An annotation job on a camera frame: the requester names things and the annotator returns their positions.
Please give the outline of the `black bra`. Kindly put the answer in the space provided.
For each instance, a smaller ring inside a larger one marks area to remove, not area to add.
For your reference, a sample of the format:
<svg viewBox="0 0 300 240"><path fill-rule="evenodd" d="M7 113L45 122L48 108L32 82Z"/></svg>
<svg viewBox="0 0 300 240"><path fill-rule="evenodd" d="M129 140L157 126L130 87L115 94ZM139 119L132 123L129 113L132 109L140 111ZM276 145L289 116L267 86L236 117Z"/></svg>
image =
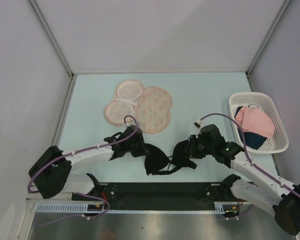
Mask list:
<svg viewBox="0 0 300 240"><path fill-rule="evenodd" d="M181 141L176 144L171 157L168 157L158 147L146 143L145 146L149 150L149 154L145 156L144 167L146 174L149 175L171 175L182 168L190 168L195 170L197 164L182 154L188 146L188 140Z"/></svg>

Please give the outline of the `pink patterned laundry bag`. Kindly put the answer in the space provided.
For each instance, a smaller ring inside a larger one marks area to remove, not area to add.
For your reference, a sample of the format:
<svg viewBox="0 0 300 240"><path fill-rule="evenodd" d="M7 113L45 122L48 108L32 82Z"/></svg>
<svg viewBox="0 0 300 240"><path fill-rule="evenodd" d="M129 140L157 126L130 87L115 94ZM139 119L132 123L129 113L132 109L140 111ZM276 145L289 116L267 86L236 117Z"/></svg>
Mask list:
<svg viewBox="0 0 300 240"><path fill-rule="evenodd" d="M131 122L130 117L124 120L131 115L143 132L156 134L170 123L172 105L172 96L166 90L156 86L144 88L140 81L125 80L116 87L104 115L115 126Z"/></svg>

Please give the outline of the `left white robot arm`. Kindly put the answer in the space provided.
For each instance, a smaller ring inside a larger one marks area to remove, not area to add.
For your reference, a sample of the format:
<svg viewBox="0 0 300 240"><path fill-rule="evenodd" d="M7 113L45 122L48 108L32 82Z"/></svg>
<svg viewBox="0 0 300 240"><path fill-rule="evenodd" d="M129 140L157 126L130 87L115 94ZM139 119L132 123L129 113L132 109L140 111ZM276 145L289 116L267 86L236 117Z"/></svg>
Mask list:
<svg viewBox="0 0 300 240"><path fill-rule="evenodd" d="M50 146L28 171L30 182L27 190L31 194L39 193L43 199L51 199L60 193L79 192L95 200L101 193L96 178L91 173L81 175L76 171L97 162L122 158L127 153L134 158L151 153L142 130L135 125L104 138L99 145L69 153L64 153L56 145Z"/></svg>

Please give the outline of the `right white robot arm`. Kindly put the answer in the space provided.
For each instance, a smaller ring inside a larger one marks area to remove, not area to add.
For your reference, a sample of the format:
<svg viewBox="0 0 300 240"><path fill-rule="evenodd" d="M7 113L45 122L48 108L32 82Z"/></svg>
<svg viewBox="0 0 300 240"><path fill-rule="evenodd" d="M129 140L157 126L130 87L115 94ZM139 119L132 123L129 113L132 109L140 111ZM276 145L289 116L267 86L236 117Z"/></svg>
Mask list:
<svg viewBox="0 0 300 240"><path fill-rule="evenodd" d="M300 183L271 174L258 165L239 144L226 141L214 124L194 124L198 134L189 137L183 155L190 159L213 157L218 163L232 169L251 182L232 174L223 180L221 196L232 201L235 197L246 200L274 217L286 233L300 233Z"/></svg>

